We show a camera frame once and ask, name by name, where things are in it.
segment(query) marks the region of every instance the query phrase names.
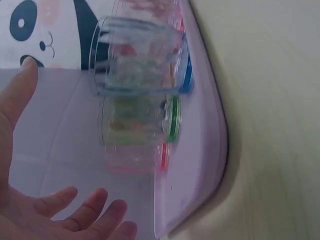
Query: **panda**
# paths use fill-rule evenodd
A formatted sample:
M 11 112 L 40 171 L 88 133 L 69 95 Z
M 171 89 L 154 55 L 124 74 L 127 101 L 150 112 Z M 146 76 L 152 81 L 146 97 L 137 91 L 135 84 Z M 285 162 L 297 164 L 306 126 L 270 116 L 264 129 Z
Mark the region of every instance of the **panda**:
M 111 15 L 114 4 L 115 0 L 0 0 L 0 68 L 18 68 L 31 56 L 39 67 L 87 70 L 98 19 Z M 99 49 L 107 53 L 109 46 L 102 43 Z

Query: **pink tray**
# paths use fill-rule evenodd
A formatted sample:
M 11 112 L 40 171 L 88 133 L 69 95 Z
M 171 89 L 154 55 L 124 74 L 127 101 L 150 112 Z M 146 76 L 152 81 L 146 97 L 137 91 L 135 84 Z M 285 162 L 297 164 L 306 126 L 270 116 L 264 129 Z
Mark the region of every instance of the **pink tray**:
M 194 74 L 194 91 L 182 99 L 180 137 L 167 173 L 155 173 L 154 233 L 168 234 L 212 195 L 222 179 L 228 138 L 214 73 L 188 0 L 180 0 Z

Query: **stacked cups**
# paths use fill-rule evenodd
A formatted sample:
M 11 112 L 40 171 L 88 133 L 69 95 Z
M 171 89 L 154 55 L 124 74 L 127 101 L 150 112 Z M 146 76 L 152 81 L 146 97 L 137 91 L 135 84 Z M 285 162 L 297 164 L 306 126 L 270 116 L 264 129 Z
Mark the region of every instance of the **stacked cups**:
M 173 17 L 181 19 L 179 8 L 173 0 L 123 0 L 115 9 L 118 16 L 99 20 L 89 58 L 101 143 L 113 170 L 165 170 L 180 128 L 179 95 L 194 84 L 186 35 L 173 27 L 182 22 Z

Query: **fingernail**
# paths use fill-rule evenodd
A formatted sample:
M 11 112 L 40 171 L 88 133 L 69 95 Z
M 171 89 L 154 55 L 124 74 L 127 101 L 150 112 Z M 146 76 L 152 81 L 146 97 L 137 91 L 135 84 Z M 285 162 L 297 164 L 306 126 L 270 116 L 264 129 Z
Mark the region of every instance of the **fingernail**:
M 22 69 L 28 69 L 28 68 L 30 68 L 30 66 L 32 66 L 34 63 L 35 63 L 35 60 L 34 60 L 32 57 L 28 56 L 28 57 L 26 57 L 26 58 L 24 59 L 22 65 L 21 65 L 21 68 L 22 68 Z

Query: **palm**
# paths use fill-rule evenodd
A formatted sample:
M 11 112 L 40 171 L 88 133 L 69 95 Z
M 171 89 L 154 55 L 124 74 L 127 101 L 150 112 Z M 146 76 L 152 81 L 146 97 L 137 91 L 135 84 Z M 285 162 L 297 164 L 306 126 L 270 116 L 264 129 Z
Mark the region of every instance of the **palm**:
M 98 219 L 108 197 L 104 189 L 97 189 L 70 217 L 53 221 L 50 218 L 77 196 L 76 188 L 67 187 L 53 195 L 34 198 L 9 186 L 13 130 L 36 88 L 37 79 L 37 66 L 28 59 L 22 72 L 0 94 L 0 239 L 134 240 L 135 223 L 124 222 L 117 228 L 127 211 L 123 200 L 114 201 Z

